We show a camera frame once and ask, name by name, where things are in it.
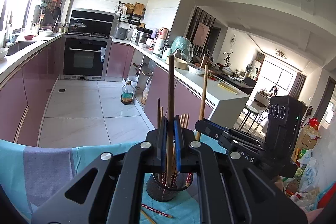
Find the oven window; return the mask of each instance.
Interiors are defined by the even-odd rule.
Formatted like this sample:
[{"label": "oven window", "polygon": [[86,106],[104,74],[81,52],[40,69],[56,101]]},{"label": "oven window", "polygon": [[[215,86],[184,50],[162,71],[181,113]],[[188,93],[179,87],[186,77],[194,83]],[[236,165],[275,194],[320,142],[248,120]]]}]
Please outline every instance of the oven window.
[{"label": "oven window", "polygon": [[95,58],[94,52],[76,51],[73,56],[73,67],[92,69],[94,58]]}]

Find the plastic oil bottle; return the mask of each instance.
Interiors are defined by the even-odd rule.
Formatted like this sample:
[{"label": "plastic oil bottle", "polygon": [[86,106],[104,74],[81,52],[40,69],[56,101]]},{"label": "plastic oil bottle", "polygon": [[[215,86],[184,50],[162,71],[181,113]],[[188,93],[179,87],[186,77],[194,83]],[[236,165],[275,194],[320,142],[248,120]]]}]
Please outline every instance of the plastic oil bottle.
[{"label": "plastic oil bottle", "polygon": [[132,102],[133,93],[134,93],[134,88],[131,86],[131,81],[128,81],[126,85],[123,86],[120,101],[124,105],[130,104]]}]

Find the black wire mesh cup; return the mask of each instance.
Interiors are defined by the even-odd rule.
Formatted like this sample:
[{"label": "black wire mesh cup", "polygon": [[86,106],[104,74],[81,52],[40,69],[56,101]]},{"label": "black wire mesh cup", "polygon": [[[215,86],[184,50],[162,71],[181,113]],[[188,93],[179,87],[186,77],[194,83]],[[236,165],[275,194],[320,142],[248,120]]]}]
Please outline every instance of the black wire mesh cup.
[{"label": "black wire mesh cup", "polygon": [[191,173],[177,172],[173,187],[167,187],[159,182],[158,174],[152,174],[146,183],[147,194],[154,200],[167,202],[172,200],[177,194],[191,185],[194,175]]}]

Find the oven door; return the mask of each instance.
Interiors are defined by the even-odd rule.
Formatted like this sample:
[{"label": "oven door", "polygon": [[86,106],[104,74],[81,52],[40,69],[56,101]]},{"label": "oven door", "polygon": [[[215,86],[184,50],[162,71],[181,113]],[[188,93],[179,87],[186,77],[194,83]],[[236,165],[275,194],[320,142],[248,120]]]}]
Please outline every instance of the oven door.
[{"label": "oven door", "polygon": [[66,38],[64,74],[102,76],[107,42]]}]

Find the oven handle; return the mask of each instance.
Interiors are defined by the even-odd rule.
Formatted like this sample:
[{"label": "oven handle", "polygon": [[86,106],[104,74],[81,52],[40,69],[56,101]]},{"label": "oven handle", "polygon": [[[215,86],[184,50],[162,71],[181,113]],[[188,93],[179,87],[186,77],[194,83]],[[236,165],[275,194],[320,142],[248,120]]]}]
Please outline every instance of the oven handle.
[{"label": "oven handle", "polygon": [[81,49],[78,49],[78,48],[71,48],[71,47],[69,47],[69,50],[70,50],[70,51],[84,51],[84,52],[101,52],[101,50],[98,50],[98,51],[93,51],[93,50],[81,50]]}]

